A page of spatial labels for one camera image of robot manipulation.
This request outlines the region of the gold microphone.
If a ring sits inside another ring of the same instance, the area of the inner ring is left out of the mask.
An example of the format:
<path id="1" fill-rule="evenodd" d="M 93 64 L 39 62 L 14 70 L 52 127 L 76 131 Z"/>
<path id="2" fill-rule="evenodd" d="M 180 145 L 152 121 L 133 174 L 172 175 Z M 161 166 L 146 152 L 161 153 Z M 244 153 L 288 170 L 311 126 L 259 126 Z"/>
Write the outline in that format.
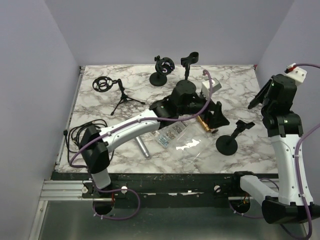
<path id="1" fill-rule="evenodd" d="M 196 117 L 197 121 L 199 122 L 199 124 L 201 125 L 201 127 L 204 129 L 205 132 L 210 132 L 211 129 L 209 128 L 209 126 L 202 120 L 201 116 L 198 115 Z"/>

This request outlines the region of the round base clip stand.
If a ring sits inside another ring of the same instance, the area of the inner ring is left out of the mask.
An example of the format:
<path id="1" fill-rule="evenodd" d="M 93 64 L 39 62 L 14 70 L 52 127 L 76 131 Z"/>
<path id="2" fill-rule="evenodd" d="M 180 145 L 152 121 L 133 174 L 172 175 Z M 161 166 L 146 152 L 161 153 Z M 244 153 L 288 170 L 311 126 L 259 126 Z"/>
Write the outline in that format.
<path id="1" fill-rule="evenodd" d="M 188 80 L 190 75 L 190 67 L 192 64 L 197 63 L 198 60 L 199 60 L 199 53 L 196 51 L 191 52 L 187 57 L 182 57 L 180 59 L 180 63 L 182 67 L 185 69 L 184 80 Z"/>
<path id="2" fill-rule="evenodd" d="M 222 135 L 216 142 L 215 146 L 219 153 L 225 156 L 231 156 L 238 150 L 238 143 L 236 137 L 245 130 L 251 129 L 255 126 L 254 122 L 246 123 L 242 120 L 236 122 L 236 128 L 231 135 Z"/>

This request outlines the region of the round base shock mount stand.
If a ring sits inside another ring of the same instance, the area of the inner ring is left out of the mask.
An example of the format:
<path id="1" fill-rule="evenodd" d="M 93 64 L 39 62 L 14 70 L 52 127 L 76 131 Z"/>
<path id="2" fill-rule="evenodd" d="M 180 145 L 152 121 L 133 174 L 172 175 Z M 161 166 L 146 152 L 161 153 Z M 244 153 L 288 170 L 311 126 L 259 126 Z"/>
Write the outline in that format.
<path id="1" fill-rule="evenodd" d="M 175 64 L 169 57 L 154 57 L 155 72 L 149 77 L 149 82 L 155 87 L 162 87 L 167 83 L 167 75 L 175 70 Z"/>

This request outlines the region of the silver microphone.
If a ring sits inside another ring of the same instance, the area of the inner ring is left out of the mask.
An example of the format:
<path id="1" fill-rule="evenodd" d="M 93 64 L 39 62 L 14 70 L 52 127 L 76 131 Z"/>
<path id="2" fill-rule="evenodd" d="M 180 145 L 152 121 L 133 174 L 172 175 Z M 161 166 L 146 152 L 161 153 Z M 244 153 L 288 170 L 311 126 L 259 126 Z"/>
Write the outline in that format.
<path id="1" fill-rule="evenodd" d="M 134 140 L 135 140 L 136 144 L 138 145 L 141 153 L 144 155 L 144 157 L 146 159 L 150 158 L 151 155 L 150 155 L 149 150 L 147 149 L 144 141 L 142 140 L 142 138 L 140 136 L 137 136 Z"/>

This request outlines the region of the tripod shock mount stand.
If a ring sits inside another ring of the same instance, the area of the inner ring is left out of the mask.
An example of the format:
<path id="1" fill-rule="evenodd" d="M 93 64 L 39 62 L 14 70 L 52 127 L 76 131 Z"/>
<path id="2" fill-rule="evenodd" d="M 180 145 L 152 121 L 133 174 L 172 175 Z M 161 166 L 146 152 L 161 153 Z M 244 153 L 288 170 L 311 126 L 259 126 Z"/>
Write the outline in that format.
<path id="1" fill-rule="evenodd" d="M 129 102 L 137 102 L 142 105 L 146 104 L 141 100 L 137 100 L 128 96 L 125 93 L 126 89 L 123 86 L 123 82 L 120 78 L 114 80 L 108 76 L 99 76 L 92 82 L 92 88 L 98 93 L 106 93 L 111 91 L 111 93 L 108 93 L 107 95 L 113 102 L 115 102 L 116 99 L 119 98 L 118 103 L 115 105 L 113 111 L 110 113 L 111 116 L 115 114 L 115 111 L 121 104 L 129 103 Z"/>

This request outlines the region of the glitter microphone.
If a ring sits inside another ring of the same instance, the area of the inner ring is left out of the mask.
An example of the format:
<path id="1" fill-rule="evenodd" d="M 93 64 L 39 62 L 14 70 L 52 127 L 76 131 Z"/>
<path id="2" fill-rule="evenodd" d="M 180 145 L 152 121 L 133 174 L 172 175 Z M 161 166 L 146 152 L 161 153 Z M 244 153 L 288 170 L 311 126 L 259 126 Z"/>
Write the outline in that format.
<path id="1" fill-rule="evenodd" d="M 214 133 L 217 133 L 218 131 L 219 131 L 218 129 L 212 129 L 211 133 L 214 134 Z"/>

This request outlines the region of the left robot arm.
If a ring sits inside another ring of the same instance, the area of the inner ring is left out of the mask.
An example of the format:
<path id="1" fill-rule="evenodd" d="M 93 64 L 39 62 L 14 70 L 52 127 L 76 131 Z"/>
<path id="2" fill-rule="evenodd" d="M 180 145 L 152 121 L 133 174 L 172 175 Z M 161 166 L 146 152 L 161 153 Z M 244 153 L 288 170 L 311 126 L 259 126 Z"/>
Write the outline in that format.
<path id="1" fill-rule="evenodd" d="M 211 129 L 229 125 L 221 102 L 211 99 L 214 91 L 214 85 L 208 80 L 202 82 L 200 94 L 196 93 L 194 83 L 180 80 L 169 96 L 155 101 L 139 115 L 106 128 L 88 127 L 80 141 L 79 152 L 95 183 L 93 191 L 101 198 L 110 194 L 109 153 L 136 137 L 165 128 L 181 120 L 183 115 L 201 116 Z"/>

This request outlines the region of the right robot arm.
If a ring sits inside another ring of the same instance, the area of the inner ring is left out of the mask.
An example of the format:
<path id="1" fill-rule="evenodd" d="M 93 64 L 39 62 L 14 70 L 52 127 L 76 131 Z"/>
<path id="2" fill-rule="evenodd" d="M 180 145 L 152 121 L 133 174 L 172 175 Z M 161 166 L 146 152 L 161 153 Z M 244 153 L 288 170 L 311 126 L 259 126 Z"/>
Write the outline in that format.
<path id="1" fill-rule="evenodd" d="M 249 103 L 262 105 L 262 122 L 271 140 L 277 162 L 279 190 L 275 192 L 252 173 L 244 173 L 230 183 L 230 191 L 251 195 L 261 206 L 269 224 L 305 223 L 320 217 L 308 188 L 302 157 L 303 126 L 291 110 L 297 92 L 296 81 L 286 75 L 273 75 Z"/>

